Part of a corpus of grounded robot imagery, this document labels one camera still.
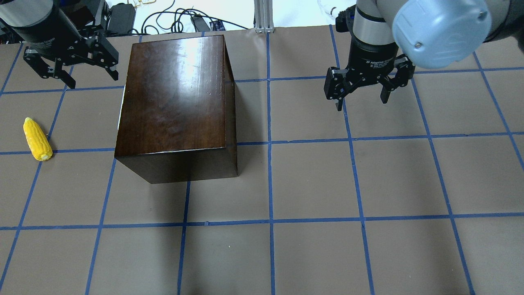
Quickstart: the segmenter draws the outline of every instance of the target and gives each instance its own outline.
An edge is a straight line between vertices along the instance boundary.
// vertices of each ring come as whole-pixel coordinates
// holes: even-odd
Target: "corn cob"
[[[24,122],[24,133],[26,135],[27,144],[33,154],[33,157],[39,161],[45,161],[51,158],[53,150],[47,141],[46,135],[37,122],[31,118],[26,118]]]

